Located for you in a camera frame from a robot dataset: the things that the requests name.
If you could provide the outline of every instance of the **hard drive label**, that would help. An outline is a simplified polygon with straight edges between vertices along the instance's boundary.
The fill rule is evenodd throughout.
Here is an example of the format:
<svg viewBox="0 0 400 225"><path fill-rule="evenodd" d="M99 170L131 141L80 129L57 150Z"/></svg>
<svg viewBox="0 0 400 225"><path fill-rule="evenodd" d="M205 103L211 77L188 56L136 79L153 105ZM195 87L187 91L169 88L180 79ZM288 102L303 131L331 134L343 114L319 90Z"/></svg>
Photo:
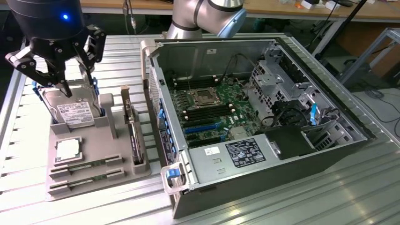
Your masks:
<svg viewBox="0 0 400 225"><path fill-rule="evenodd" d="M93 115L88 102L57 105L57 109L67 125L93 122Z"/></svg>
<svg viewBox="0 0 400 225"><path fill-rule="evenodd" d="M265 157L253 138L225 144L225 146L237 168L265 161Z"/></svg>

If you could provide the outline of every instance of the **blue latch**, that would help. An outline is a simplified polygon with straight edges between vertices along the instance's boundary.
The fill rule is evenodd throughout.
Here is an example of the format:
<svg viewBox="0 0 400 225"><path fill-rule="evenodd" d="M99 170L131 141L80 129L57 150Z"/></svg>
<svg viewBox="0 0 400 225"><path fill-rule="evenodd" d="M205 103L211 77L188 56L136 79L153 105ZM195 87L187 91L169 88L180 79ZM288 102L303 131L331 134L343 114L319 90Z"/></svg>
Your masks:
<svg viewBox="0 0 400 225"><path fill-rule="evenodd" d="M311 113L309 113L309 121L312 125L317 125L317 122L315 121L315 116L317 114L317 104L312 104L311 107Z"/></svg>
<svg viewBox="0 0 400 225"><path fill-rule="evenodd" d="M164 109L160 109L160 112L159 112L159 118L163 117L163 113L164 113Z"/></svg>
<svg viewBox="0 0 400 225"><path fill-rule="evenodd" d="M169 169L167 171L167 179L176 178L176 177L180 177L180 169L179 168Z"/></svg>

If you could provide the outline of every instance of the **floor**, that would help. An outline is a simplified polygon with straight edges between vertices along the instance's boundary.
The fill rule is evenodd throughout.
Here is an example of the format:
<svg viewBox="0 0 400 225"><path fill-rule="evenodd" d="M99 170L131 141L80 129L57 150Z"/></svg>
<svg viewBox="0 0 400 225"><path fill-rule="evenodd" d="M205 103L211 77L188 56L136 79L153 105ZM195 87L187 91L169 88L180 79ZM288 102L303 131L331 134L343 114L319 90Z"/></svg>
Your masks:
<svg viewBox="0 0 400 225"><path fill-rule="evenodd" d="M21 35L17 32L17 26L15 23L5 22L8 16L7 11L0 12L0 27L4 27L5 25L9 27L13 32L13 35L9 35L9 33L4 33L1 30L0 33L0 41L1 43L7 43L7 45L0 46L0 58L3 59L5 54L19 50L20 47L20 39ZM136 15L135 16L137 21L137 33L139 34L160 34L163 31L168 30L169 24L171 24L171 16L168 15ZM239 31L239 33L253 33L253 23L256 18L247 18L245 23ZM96 24L99 27L101 27L108 35L125 35L125 34L133 34L133 30L129 29L127 31L125 29L125 22L124 22L124 15L116 15L116 14L91 14L85 15L85 23L87 24ZM293 37L299 40L299 42L303 45L307 45L311 40L315 38L315 34L311 33L312 24L315 21L284 21L280 19L269 19L267 21L265 30L263 32L287 32L293 35ZM283 27L283 24L287 24L284 26L284 29L280 31L276 28ZM311 50L315 48L316 44L319 43L319 40L315 41L313 45L311 46ZM345 56L348 55L348 52L335 43L329 50L327 51L325 56ZM3 104L8 82L11 79L12 74L12 67L8 65L8 63L4 60L0 60L0 107Z"/></svg>

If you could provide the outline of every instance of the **aluminum workbench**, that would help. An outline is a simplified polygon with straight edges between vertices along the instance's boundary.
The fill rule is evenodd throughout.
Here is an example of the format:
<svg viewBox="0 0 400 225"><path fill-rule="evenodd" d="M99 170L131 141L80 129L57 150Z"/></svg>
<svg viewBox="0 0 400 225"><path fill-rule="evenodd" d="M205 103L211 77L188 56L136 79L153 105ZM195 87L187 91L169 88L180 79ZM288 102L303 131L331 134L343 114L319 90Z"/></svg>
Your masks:
<svg viewBox="0 0 400 225"><path fill-rule="evenodd" d="M321 80L377 136L360 152L325 172L257 193L179 220L172 219L169 197L163 191L159 155L147 113L140 74L140 41L149 36L111 36L93 76L100 93L112 93L121 104L120 85L131 87L140 112L152 175L143 180L44 202L49 113L31 90L31 80L15 72L0 114L0 224L397 224L400 222L400 148L384 126L319 66L299 42L281 37ZM67 73L79 75L77 63Z"/></svg>

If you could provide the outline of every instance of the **wooden table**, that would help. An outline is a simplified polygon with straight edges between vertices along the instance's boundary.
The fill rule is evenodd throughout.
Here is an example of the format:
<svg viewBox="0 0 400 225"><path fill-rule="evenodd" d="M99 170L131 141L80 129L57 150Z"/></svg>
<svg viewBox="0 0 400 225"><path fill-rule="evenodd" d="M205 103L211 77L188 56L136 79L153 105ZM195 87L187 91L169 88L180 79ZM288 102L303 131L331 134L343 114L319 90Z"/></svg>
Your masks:
<svg viewBox="0 0 400 225"><path fill-rule="evenodd" d="M123 0L80 0L84 13L112 13L121 14ZM131 0L133 14L147 15L171 15L172 4L160 0ZM325 20L331 10L327 8L315 8L311 10L299 9L293 4L280 4L279 0L245 0L244 7L248 11L247 17L276 18L276 19L300 19L300 20ZM329 18L333 21L325 36L313 51L313 55L321 51L332 38L337 28L352 12L353 7L340 7L333 11ZM0 0L0 10L9 9L5 0ZM353 21L359 22L384 22L400 23L400 2L365 3L359 11Z"/></svg>

